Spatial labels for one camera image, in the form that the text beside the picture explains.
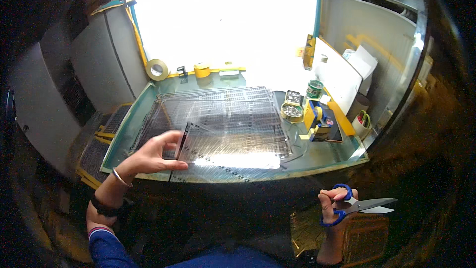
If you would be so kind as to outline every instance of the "watch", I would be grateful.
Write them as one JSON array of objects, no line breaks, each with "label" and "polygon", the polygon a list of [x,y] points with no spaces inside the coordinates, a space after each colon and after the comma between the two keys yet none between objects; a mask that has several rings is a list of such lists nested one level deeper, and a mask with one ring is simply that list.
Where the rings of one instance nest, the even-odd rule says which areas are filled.
[{"label": "watch", "polygon": [[98,210],[98,213],[105,217],[116,217],[119,213],[121,213],[124,210],[125,206],[134,204],[134,202],[126,198],[122,198],[122,206],[119,209],[112,208],[106,205],[102,205],[101,202],[99,202],[98,199],[96,198],[95,194],[93,194],[91,197],[91,203]]}]

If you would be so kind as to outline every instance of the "black wristband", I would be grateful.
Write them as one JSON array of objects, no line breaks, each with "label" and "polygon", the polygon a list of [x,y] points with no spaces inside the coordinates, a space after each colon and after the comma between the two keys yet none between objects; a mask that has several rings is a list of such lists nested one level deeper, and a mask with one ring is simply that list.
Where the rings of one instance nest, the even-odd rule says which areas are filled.
[{"label": "black wristband", "polygon": [[99,202],[98,199],[96,198],[95,194],[93,194],[91,197],[91,203],[98,210],[98,213],[101,215],[104,215],[105,217],[116,217],[120,211],[120,208],[115,209],[115,208],[102,205],[101,202]]}]

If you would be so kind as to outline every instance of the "work table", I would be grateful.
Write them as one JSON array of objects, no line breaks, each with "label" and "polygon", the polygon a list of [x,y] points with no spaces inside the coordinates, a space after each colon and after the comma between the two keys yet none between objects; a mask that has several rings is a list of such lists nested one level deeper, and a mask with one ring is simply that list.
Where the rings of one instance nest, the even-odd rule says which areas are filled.
[{"label": "work table", "polygon": [[[124,117],[104,157],[101,171],[110,173],[113,167],[118,166],[128,156],[157,94],[243,86],[247,86],[247,81],[241,73],[226,80],[220,79],[219,73],[211,73],[210,76],[200,79],[189,74],[186,83],[182,76],[149,83]],[[284,92],[274,91],[274,96],[277,105],[284,102]],[[353,135],[347,136],[342,130],[341,143],[313,143],[309,140],[301,140],[299,137],[299,134],[307,134],[304,123],[291,124],[283,120],[282,128],[289,138],[292,154],[289,159],[281,162],[281,167],[278,169],[234,168],[234,171],[230,173],[229,170],[218,167],[200,168],[191,164],[188,171],[139,174],[136,178],[193,183],[255,182],[309,176],[359,165],[369,160],[360,139]]]}]

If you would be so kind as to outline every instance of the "yellow tape roll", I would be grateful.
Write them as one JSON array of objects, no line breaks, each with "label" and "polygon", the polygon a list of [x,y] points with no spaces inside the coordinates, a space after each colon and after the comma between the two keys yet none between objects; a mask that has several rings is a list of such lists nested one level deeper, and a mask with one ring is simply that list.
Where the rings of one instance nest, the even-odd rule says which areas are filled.
[{"label": "yellow tape roll", "polygon": [[200,62],[194,65],[195,76],[197,78],[204,78],[210,74],[210,64]]},{"label": "yellow tape roll", "polygon": [[169,69],[162,60],[152,59],[147,62],[147,75],[154,81],[162,81],[169,75]]}]

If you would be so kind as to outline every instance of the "pen holder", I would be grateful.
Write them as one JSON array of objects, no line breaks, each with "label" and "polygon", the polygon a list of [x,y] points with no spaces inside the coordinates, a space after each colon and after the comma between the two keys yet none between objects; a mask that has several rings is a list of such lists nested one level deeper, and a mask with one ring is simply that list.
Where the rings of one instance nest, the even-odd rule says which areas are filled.
[{"label": "pen holder", "polygon": [[360,137],[360,139],[363,141],[366,136],[370,133],[372,130],[372,124],[368,125],[368,128],[364,127],[362,123],[359,122],[357,116],[354,118],[354,121],[352,122],[352,127],[356,131],[356,134]]}]

